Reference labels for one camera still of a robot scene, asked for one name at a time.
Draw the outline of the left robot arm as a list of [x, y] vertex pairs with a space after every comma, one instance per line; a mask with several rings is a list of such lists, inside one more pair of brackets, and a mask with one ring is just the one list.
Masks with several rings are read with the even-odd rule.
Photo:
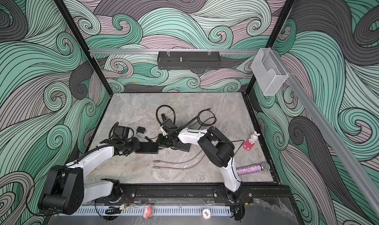
[[38, 208], [43, 212], [72, 215], [83, 204], [105, 198], [110, 203], [121, 199], [119, 180], [102, 179], [85, 184], [86, 177], [103, 162], [114, 156], [129, 156], [141, 147], [139, 140], [129, 132], [131, 128], [115, 123], [107, 139], [75, 161], [50, 169]]

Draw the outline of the small black power adapter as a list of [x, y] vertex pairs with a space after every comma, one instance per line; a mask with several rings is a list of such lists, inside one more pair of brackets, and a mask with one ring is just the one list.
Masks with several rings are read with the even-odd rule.
[[138, 126], [137, 127], [137, 130], [136, 130], [136, 136], [140, 139], [144, 139], [148, 142], [153, 142], [153, 140], [157, 139], [158, 136], [156, 137], [153, 137], [153, 138], [149, 138], [148, 136], [145, 135], [146, 133], [146, 128], [144, 127], [141, 127], [141, 126]]

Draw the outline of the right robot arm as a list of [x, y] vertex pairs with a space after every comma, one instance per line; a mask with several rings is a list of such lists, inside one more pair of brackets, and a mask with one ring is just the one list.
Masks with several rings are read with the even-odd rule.
[[211, 109], [204, 109], [185, 125], [176, 126], [175, 110], [163, 104], [156, 110], [156, 119], [161, 129], [157, 137], [160, 147], [178, 150], [184, 145], [200, 146], [209, 161], [220, 168], [228, 200], [232, 203], [241, 200], [242, 181], [234, 164], [236, 141], [214, 127], [217, 118]]

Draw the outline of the small black ribbed switch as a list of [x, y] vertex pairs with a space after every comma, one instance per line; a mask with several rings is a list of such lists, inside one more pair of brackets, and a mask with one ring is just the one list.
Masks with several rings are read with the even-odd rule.
[[141, 142], [140, 148], [135, 151], [137, 154], [158, 154], [159, 144], [156, 142]]

